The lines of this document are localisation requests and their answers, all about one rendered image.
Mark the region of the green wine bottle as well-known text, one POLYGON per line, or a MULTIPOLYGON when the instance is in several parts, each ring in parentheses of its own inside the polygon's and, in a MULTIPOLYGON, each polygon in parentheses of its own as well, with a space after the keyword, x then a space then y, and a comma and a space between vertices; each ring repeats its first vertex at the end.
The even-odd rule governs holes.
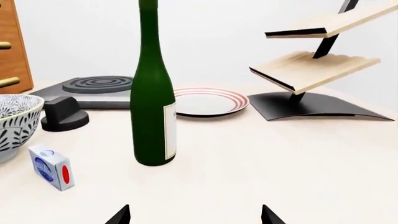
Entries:
POLYGON ((133 150, 140 164, 162 166, 177 152, 177 115, 160 49, 158 0, 139 0, 139 14, 141 49, 130 96, 133 150))

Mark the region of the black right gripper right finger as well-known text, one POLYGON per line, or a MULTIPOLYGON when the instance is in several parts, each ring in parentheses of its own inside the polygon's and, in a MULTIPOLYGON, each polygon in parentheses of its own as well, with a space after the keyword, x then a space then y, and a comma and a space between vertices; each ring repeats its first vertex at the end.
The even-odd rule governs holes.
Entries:
POLYGON ((262 224, 286 224, 267 205, 262 205, 262 224))

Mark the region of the small white blue box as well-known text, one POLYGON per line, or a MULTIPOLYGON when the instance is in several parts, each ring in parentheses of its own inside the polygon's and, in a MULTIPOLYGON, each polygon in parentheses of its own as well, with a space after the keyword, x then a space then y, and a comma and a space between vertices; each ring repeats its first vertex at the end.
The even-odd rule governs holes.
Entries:
POLYGON ((59 191, 75 186, 69 158, 41 145, 28 147, 35 173, 59 191))

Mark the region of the white bowl with leaf pattern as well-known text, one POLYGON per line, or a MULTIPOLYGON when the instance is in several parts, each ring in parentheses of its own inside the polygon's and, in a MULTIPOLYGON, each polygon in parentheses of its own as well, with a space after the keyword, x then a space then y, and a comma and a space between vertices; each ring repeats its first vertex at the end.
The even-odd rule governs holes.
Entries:
POLYGON ((35 133, 44 103, 34 95, 0 95, 0 164, 14 158, 35 133))

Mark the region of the tiered wooden shelf black stand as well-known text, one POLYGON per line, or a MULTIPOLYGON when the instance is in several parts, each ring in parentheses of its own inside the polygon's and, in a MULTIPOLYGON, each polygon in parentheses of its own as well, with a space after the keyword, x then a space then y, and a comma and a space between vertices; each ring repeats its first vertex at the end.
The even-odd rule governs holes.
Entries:
POLYGON ((292 52, 250 68, 252 73, 285 90, 249 96, 252 106, 264 119, 274 121, 298 116, 356 115, 389 119, 340 98, 309 92, 380 63, 378 58, 330 53, 340 33, 398 10, 398 0, 382 0, 363 7, 357 7, 358 1, 345 0, 336 14, 314 17, 299 26, 265 33, 268 39, 319 38, 322 42, 316 52, 292 52))

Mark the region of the white plate with red rings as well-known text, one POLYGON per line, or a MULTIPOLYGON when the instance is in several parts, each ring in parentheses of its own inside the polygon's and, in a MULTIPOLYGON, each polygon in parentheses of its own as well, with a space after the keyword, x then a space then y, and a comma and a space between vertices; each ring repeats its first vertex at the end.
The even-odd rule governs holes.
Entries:
POLYGON ((250 104, 246 95, 235 91, 191 87, 174 91, 177 114, 186 117, 219 117, 244 110, 250 104))

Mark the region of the wooden drawer cabinet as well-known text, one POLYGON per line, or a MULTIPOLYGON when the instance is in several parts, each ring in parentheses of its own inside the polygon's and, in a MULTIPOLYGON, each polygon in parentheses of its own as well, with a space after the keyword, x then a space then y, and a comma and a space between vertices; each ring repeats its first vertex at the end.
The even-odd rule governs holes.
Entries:
POLYGON ((9 50, 0 50, 0 80, 13 77, 20 80, 16 85, 0 88, 0 93, 22 93, 33 89, 34 82, 14 0, 0 0, 0 42, 11 44, 9 50))

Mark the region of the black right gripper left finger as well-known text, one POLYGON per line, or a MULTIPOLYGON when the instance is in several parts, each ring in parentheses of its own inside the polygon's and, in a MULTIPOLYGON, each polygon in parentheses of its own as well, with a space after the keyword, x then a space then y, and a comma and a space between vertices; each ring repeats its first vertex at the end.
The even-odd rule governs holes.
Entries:
POLYGON ((130 209, 129 205, 125 205, 105 224, 130 224, 130 209))

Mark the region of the black stove knob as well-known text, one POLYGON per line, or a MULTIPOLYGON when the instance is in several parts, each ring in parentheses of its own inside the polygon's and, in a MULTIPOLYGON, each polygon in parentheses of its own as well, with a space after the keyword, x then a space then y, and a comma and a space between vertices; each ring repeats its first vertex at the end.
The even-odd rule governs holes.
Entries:
POLYGON ((42 129, 48 132, 64 132, 81 128, 89 123, 89 115, 80 108, 71 96, 61 96, 44 103, 45 117, 41 119, 42 129))

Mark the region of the grey electric hot plate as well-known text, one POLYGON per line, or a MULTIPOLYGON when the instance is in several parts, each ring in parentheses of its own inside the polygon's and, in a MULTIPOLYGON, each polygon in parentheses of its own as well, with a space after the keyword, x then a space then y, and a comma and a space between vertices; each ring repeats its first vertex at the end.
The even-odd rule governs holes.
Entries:
POLYGON ((130 76, 73 78, 30 94, 40 96, 45 101, 70 96, 77 100, 83 110, 129 110, 131 83, 130 76))

